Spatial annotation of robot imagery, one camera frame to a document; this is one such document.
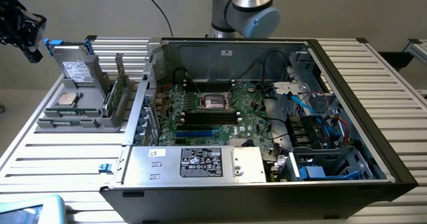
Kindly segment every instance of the wall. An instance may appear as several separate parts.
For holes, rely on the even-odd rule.
[[[45,36],[80,41],[89,34],[168,36],[149,0],[20,0],[46,17]],[[176,36],[209,32],[210,0],[156,0]],[[364,37],[376,49],[400,50],[407,38],[427,38],[427,0],[273,0],[282,19],[276,37]],[[0,47],[0,88],[48,89],[58,68],[48,56],[29,64],[16,48]]]

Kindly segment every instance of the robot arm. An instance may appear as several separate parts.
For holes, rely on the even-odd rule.
[[[268,38],[280,22],[273,0],[212,0],[214,38]]]
[[[30,63],[42,58],[37,44],[45,25],[46,18],[28,13],[18,0],[0,0],[0,43],[18,47]]]

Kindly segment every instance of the metal slats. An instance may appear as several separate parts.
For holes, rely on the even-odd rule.
[[[421,224],[427,221],[427,140],[421,140],[427,129],[427,115],[423,117],[420,104],[403,91],[396,79],[384,75],[383,64],[355,39],[319,39],[319,43],[331,55],[331,59],[351,89],[359,95],[359,100],[368,110],[372,119],[389,138],[389,144],[409,169],[420,187],[411,190],[393,202],[376,202],[365,207],[347,220],[286,221],[289,224]],[[113,78],[116,64],[113,54],[130,51],[124,55],[124,68],[130,79],[146,63],[148,57],[132,51],[144,51],[149,47],[149,40],[142,38],[102,38],[93,42],[94,52],[98,52],[100,65]],[[8,161],[8,175],[0,178],[0,202],[18,201],[40,197],[46,194],[60,194],[65,201],[68,223],[80,224],[124,224],[121,217],[112,210],[98,194],[100,186],[109,182],[113,175],[96,173],[100,163],[116,165],[121,139],[120,133],[113,135],[78,134],[62,136],[54,134],[28,134]],[[57,148],[60,158],[54,156]],[[40,158],[42,153],[49,158]],[[74,158],[64,158],[69,153]]]

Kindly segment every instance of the sticker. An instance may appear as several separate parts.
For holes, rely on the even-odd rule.
[[[233,55],[233,51],[232,50],[221,50],[220,55],[230,57]]]
[[[148,157],[164,157],[166,155],[166,149],[149,149]]]
[[[178,175],[182,178],[222,177],[221,149],[182,148]]]
[[[64,61],[64,68],[68,72],[70,79],[76,83],[90,83],[93,82],[88,67],[84,62]]]

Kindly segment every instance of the circuit board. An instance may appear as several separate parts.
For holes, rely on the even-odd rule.
[[[261,102],[261,95],[256,92],[249,93],[248,88],[254,90],[256,85],[249,82],[238,82],[232,87],[232,92],[209,92],[209,95],[226,96],[226,109],[200,109],[200,99],[205,93],[185,92],[185,90],[178,86],[168,86],[162,93],[164,100],[157,102],[161,103],[160,108],[157,106],[157,115],[160,121],[160,137],[158,146],[208,146],[208,145],[234,145],[234,143],[244,142],[245,140],[252,140],[256,147],[260,147],[262,154],[268,154],[269,148],[273,146],[273,142],[266,138],[272,137],[270,132],[264,132],[260,135],[260,131],[269,124],[266,120],[254,115],[252,109],[252,100],[254,103]],[[177,126],[180,123],[181,111],[188,112],[238,112],[241,120],[236,125],[212,125],[213,136],[208,137],[185,137],[185,143],[176,144],[176,133],[178,132]],[[260,111],[257,108],[256,113],[265,117],[265,111]]]

